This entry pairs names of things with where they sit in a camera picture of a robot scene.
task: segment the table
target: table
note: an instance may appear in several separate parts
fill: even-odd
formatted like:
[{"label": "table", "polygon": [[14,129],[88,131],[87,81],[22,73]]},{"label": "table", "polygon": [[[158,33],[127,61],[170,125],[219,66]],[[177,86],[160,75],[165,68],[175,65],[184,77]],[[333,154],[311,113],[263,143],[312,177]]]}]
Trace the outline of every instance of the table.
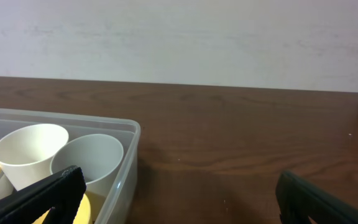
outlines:
[{"label": "table", "polygon": [[358,208],[358,93],[0,77],[0,108],[139,122],[128,223],[280,223],[286,169]]}]

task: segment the plastic bin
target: plastic bin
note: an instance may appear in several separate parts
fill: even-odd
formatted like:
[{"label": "plastic bin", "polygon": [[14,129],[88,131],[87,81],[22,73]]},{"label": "plastic bin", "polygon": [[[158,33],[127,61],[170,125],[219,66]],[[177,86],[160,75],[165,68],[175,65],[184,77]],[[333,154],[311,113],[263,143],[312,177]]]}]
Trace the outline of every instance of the plastic bin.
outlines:
[{"label": "plastic bin", "polygon": [[67,129],[70,140],[100,133],[114,136],[121,142],[124,147],[124,159],[95,224],[124,223],[137,182],[139,124],[127,119],[0,109],[0,139],[14,130],[37,123],[63,126]]}]

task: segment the wood grain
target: wood grain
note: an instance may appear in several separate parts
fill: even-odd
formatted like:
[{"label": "wood grain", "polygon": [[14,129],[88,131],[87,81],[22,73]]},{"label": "wood grain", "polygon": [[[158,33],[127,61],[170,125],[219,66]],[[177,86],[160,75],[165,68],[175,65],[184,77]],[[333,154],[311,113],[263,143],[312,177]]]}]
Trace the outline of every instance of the wood grain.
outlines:
[{"label": "wood grain", "polygon": [[128,223],[280,223],[285,169],[358,208],[358,93],[0,77],[0,108],[138,121]]}]

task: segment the dark wood tabletop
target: dark wood tabletop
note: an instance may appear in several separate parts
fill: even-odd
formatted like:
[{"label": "dark wood tabletop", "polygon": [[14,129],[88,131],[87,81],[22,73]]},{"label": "dark wood tabletop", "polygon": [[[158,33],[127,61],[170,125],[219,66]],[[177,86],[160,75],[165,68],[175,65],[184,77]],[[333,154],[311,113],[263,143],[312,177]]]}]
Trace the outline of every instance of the dark wood tabletop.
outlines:
[{"label": "dark wood tabletop", "polygon": [[139,122],[128,223],[280,223],[283,170],[358,208],[358,93],[0,77],[0,108]]}]

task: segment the cup rim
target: cup rim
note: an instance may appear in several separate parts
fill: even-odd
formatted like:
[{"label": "cup rim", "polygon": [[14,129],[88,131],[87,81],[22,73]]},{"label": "cup rim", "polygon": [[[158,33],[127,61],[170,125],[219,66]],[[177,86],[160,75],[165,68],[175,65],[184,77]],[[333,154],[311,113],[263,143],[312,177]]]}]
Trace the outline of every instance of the cup rim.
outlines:
[{"label": "cup rim", "polygon": [[[50,123],[33,124],[33,125],[29,125],[29,126],[26,126],[26,127],[23,127],[23,128],[19,128],[19,129],[15,130],[15,131],[13,131],[13,132],[11,132],[11,133],[5,135],[5,136],[0,140],[0,142],[2,142],[2,140],[4,140],[4,139],[8,138],[10,135],[13,135],[13,134],[15,134],[16,132],[22,131],[23,129],[33,128],[34,126],[43,126],[43,125],[53,125],[53,126],[62,128],[62,129],[64,130],[64,133],[66,134],[66,136],[65,136],[65,138],[66,138],[66,141],[65,141],[65,142],[66,142],[66,143],[65,143],[62,147],[64,147],[64,146],[67,144],[67,142],[68,142],[68,137],[69,137],[69,136],[68,136],[68,131],[67,131],[64,127],[62,127],[62,126],[60,126],[60,125],[58,125],[58,124],[50,124]],[[2,165],[4,165],[4,166],[9,166],[9,167],[31,166],[31,165],[34,165],[34,164],[38,164],[38,163],[47,161],[48,159],[50,159],[50,158],[52,158],[53,156],[55,156],[55,154],[56,154],[59,150],[57,150],[57,151],[56,151],[54,154],[52,154],[51,156],[49,156],[49,157],[47,157],[47,158],[45,158],[45,159],[42,159],[41,161],[30,162],[30,163],[26,163],[26,164],[10,164],[10,163],[6,163],[6,162],[3,162],[3,161],[0,161],[0,164],[2,164]]]},{"label": "cup rim", "polygon": [[119,164],[122,162],[122,159],[124,158],[124,146],[122,145],[122,143],[117,139],[115,138],[114,136],[110,136],[108,134],[87,134],[87,135],[84,135],[84,136],[81,136],[79,138],[76,138],[76,139],[73,139],[71,140],[70,142],[66,143],[63,147],[61,147],[56,153],[55,155],[53,155],[52,157],[52,160],[50,161],[50,164],[49,164],[49,172],[51,173],[51,175],[53,174],[52,172],[52,164],[53,164],[53,160],[55,159],[56,155],[64,148],[66,147],[67,145],[69,145],[71,142],[74,142],[74,141],[77,141],[79,139],[82,139],[82,138],[86,138],[86,137],[90,137],[90,136],[107,136],[113,140],[115,140],[116,142],[118,142],[118,144],[120,145],[120,150],[121,150],[121,158],[119,160],[119,162],[114,166],[114,168],[112,168],[107,174],[97,178],[96,180],[92,180],[92,181],[89,181],[89,182],[85,182],[86,185],[89,185],[89,184],[93,184],[97,181],[100,181],[101,179],[107,177],[108,175],[110,175],[112,172],[114,172],[117,167],[119,166]]}]

